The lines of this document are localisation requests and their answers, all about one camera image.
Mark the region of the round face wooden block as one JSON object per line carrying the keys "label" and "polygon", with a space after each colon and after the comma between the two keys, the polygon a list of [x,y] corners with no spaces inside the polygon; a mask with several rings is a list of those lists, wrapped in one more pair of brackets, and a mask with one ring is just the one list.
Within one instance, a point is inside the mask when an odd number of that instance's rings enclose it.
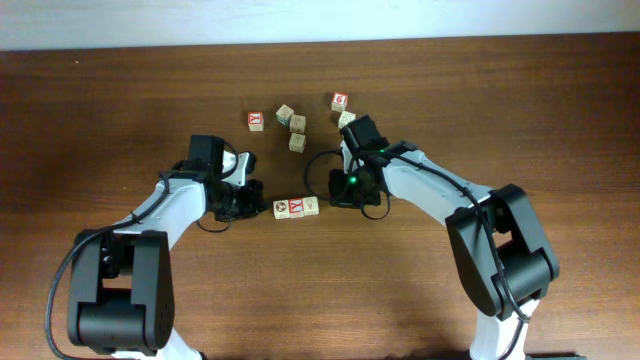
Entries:
{"label": "round face wooden block", "polygon": [[276,219],[288,219],[290,217],[289,201],[288,200],[274,201],[273,214]]}

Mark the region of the ice cream wooden block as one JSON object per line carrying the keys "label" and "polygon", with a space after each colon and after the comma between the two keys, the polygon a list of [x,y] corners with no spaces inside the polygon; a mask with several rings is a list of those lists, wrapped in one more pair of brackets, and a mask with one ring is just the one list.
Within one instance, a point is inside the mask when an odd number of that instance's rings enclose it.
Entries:
{"label": "ice cream wooden block", "polygon": [[306,216],[313,216],[313,215],[319,214],[319,203],[318,203],[318,198],[316,196],[304,197],[302,201],[303,201],[304,214]]}

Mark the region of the red Y wooden block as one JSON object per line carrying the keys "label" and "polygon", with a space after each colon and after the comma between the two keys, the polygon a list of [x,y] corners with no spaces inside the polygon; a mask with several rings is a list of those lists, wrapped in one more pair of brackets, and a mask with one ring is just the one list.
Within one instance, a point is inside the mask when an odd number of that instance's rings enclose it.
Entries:
{"label": "red Y wooden block", "polygon": [[300,218],[305,216],[304,201],[302,198],[289,199],[288,209],[290,218]]}

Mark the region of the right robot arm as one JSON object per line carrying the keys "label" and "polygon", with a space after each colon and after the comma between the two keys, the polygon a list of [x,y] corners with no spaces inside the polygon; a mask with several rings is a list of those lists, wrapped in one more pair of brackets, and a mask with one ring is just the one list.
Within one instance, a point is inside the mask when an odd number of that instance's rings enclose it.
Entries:
{"label": "right robot arm", "polygon": [[340,130],[342,169],[330,202],[364,210],[403,199],[442,224],[462,287],[478,311],[471,359],[523,359],[530,318],[559,262],[526,192],[477,185],[432,162],[414,144],[391,144],[363,116]]}

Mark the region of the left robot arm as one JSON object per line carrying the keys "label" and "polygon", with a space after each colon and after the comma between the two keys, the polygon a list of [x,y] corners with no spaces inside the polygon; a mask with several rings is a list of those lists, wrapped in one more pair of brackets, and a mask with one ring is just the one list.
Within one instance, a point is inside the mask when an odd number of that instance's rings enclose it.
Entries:
{"label": "left robot arm", "polygon": [[265,210],[255,163],[222,138],[194,135],[187,158],[160,173],[137,209],[80,232],[61,265],[71,270],[71,343],[117,359],[203,358],[174,327],[170,251],[207,213],[231,225]]}

